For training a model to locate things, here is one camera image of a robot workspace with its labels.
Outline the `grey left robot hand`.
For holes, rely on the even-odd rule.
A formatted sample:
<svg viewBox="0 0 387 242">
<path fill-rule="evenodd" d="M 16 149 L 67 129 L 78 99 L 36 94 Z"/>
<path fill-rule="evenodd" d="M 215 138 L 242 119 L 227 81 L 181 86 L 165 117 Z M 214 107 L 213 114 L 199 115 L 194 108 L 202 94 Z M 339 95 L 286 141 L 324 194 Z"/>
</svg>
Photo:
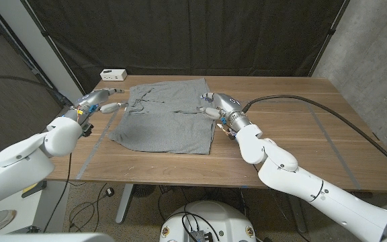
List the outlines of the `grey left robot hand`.
<svg viewBox="0 0 387 242">
<path fill-rule="evenodd" d="M 91 93 L 78 99 L 63 116 L 65 118 L 70 118 L 76 121 L 79 125 L 83 126 L 96 112 L 110 114 L 120 108 L 125 108 L 128 105 L 126 102 L 113 102 L 106 104 L 109 100 L 109 96 L 115 93 L 124 93 L 124 90 L 117 88 L 93 90 Z"/>
</svg>

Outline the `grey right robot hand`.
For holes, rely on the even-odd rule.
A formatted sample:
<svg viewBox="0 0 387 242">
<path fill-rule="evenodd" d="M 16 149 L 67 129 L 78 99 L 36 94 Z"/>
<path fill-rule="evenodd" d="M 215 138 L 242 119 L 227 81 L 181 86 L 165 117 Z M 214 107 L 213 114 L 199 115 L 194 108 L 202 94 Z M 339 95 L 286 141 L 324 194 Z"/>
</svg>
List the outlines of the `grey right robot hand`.
<svg viewBox="0 0 387 242">
<path fill-rule="evenodd" d="M 214 107 L 199 107 L 198 110 L 213 120 L 224 118 L 226 125 L 233 131 L 238 132 L 251 124 L 251 121 L 242 111 L 240 103 L 235 98 L 224 93 L 205 93 L 201 98 L 212 103 Z"/>
</svg>

